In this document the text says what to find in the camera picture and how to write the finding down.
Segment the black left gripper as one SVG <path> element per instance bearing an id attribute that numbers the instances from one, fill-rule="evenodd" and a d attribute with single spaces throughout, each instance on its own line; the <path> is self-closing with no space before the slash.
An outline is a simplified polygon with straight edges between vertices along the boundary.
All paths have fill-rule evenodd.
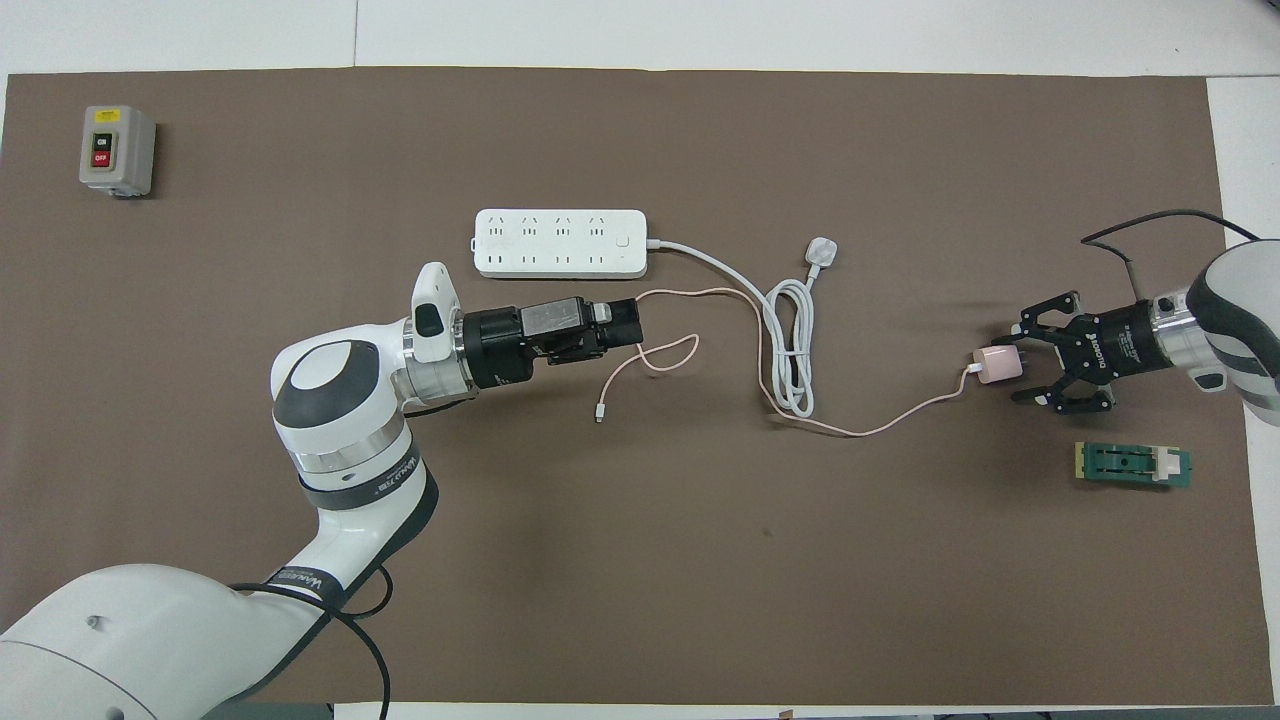
<path id="1" fill-rule="evenodd" d="M 539 357 L 556 366 L 640 345 L 644 329 L 637 299 L 590 304 L 570 297 L 466 313 L 462 342 L 475 386 L 486 389 L 530 380 Z"/>

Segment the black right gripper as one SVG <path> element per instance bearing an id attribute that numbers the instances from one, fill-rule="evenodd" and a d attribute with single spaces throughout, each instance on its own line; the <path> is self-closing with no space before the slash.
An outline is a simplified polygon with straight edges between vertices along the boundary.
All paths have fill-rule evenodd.
<path id="1" fill-rule="evenodd" d="M 1101 314 L 1082 313 L 1075 290 L 1059 293 L 1020 310 L 1018 340 L 1060 346 L 1060 361 L 1069 374 L 1050 386 L 1015 389 L 1010 400 L 1021 406 L 1047 407 L 1057 415 L 1110 413 L 1116 401 L 1108 386 L 1091 392 L 1068 391 L 1080 380 L 1115 380 L 1166 368 L 1166 355 L 1155 336 L 1152 306 L 1140 300 Z"/>

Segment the pink charger adapter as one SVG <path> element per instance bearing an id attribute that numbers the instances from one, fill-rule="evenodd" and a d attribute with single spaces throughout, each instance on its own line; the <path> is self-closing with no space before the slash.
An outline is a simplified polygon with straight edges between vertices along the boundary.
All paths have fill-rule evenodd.
<path id="1" fill-rule="evenodd" d="M 970 372 L 982 384 L 1011 380 L 1021 377 L 1024 363 L 1015 345 L 991 345 L 972 354 Z"/>

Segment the white power strip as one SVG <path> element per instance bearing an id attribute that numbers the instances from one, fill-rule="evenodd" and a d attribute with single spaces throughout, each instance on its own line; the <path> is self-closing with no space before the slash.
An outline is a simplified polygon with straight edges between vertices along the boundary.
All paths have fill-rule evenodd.
<path id="1" fill-rule="evenodd" d="M 475 268 L 493 279 L 630 281 L 646 274 L 646 218 L 635 209 L 483 209 Z"/>

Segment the green circuit board module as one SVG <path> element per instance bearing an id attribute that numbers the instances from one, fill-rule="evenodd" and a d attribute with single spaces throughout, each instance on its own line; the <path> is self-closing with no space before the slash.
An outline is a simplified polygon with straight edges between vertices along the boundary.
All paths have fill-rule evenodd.
<path id="1" fill-rule="evenodd" d="M 1075 478 L 1094 483 L 1187 488 L 1192 455 L 1162 445 L 1075 442 Z"/>

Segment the brown table mat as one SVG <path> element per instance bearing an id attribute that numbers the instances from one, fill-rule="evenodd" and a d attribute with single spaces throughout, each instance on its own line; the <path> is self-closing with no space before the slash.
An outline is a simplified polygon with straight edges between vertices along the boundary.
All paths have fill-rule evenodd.
<path id="1" fill-rule="evenodd" d="M 84 109 L 157 123 L 154 184 L 79 182 Z M 0 154 L 0 632 L 124 562 L 259 582 L 315 533 L 273 427 L 288 345 L 408 314 L 722 277 L 480 277 L 484 208 L 636 208 L 762 284 L 815 287 L 815 411 L 877 427 L 1069 290 L 1132 301 L 1082 236 L 1220 210 L 1187 78 L 364 68 L 20 76 Z M 1056 416 L 1000 387 L 837 439 L 774 421 L 737 299 L 648 299 L 668 377 L 539 366 L 410 427 L 440 501 L 369 621 L 402 701 L 1266 705 L 1235 395 L 1180 372 Z M 1075 478 L 1075 442 L 1192 455 L 1187 488 Z"/>

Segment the grey on-off switch box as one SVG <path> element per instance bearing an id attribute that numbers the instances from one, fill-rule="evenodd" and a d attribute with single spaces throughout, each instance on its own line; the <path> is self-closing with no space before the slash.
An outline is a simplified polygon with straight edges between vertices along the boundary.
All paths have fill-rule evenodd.
<path id="1" fill-rule="evenodd" d="M 86 108 L 79 182 L 119 199 L 150 195 L 156 135 L 156 120 L 136 108 L 120 104 Z"/>

